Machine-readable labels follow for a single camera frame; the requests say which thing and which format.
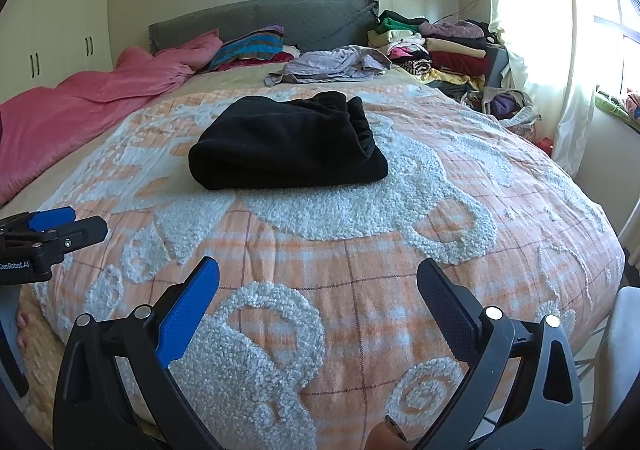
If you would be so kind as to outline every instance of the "beige bed sheet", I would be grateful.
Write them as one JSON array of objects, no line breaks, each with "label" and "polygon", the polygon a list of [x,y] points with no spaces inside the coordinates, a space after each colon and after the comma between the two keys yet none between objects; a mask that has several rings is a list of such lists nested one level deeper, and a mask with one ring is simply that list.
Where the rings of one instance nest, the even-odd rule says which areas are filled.
[{"label": "beige bed sheet", "polygon": [[[207,93],[216,90],[259,88],[264,86],[264,77],[269,72],[279,70],[284,64],[266,66],[250,66],[231,69],[225,72],[214,72],[197,75],[187,81],[180,89],[158,98],[155,103],[187,94]],[[394,68],[382,76],[369,82],[354,82],[358,85],[420,85],[406,71]],[[323,84],[331,90],[331,84]],[[72,174],[80,162],[100,147],[117,128],[113,127],[101,134],[82,148],[65,157],[65,159],[49,168],[33,183],[22,190],[11,202],[0,208],[0,218],[8,217],[23,211],[36,211]],[[52,331],[49,323],[42,316],[31,286],[22,287],[20,303],[30,317],[30,343],[25,354],[25,361],[30,382],[30,400],[24,412],[27,420],[40,436],[51,444],[53,401],[58,379],[58,369],[62,361],[64,345]]]}]

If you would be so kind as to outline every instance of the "mattress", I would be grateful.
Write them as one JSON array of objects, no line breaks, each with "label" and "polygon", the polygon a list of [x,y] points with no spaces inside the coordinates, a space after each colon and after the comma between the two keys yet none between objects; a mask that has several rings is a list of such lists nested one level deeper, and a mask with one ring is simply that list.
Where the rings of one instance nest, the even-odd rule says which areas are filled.
[{"label": "mattress", "polygon": [[[34,182],[4,214],[73,205],[108,239],[68,256],[24,303],[66,339],[153,303],[204,255],[221,286],[171,366],[230,450],[361,449],[390,414],[409,438],[462,380],[415,283],[433,257],[456,284],[513,318],[557,314],[578,350],[609,311],[623,253],[602,209],[540,150],[405,72],[357,84],[281,85],[273,66],[213,73],[130,116]],[[371,185],[207,192],[186,153],[233,101],[339,90],[360,96],[390,174]],[[50,430],[62,343],[39,316],[28,349],[28,417]],[[137,413],[151,421],[130,369]],[[514,376],[509,367],[504,381]],[[505,398],[505,387],[498,394]]]}]

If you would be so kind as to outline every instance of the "white wardrobe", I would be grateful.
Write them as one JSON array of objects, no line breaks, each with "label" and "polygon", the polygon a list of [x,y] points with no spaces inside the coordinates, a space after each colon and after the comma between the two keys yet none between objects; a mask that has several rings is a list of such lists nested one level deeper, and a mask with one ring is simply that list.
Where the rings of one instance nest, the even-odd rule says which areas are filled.
[{"label": "white wardrobe", "polygon": [[111,71],[107,0],[8,0],[0,12],[0,104],[78,71]]}]

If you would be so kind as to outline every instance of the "striped pillow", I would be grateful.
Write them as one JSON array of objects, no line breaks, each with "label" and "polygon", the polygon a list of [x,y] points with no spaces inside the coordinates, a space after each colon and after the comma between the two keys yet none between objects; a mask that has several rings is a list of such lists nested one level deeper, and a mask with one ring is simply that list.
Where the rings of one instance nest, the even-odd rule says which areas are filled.
[{"label": "striped pillow", "polygon": [[271,60],[282,51],[283,37],[282,26],[267,26],[226,42],[207,66],[207,71],[234,60]]}]

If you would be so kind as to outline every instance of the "headboard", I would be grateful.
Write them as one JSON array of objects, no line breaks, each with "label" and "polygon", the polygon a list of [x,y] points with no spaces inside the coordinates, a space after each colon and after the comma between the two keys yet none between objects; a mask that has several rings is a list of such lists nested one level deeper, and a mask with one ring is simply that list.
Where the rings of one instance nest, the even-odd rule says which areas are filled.
[{"label": "headboard", "polygon": [[284,26],[286,45],[300,51],[367,45],[380,0],[248,0],[197,11],[149,26],[150,51],[177,47],[212,29],[223,42],[270,24]]}]

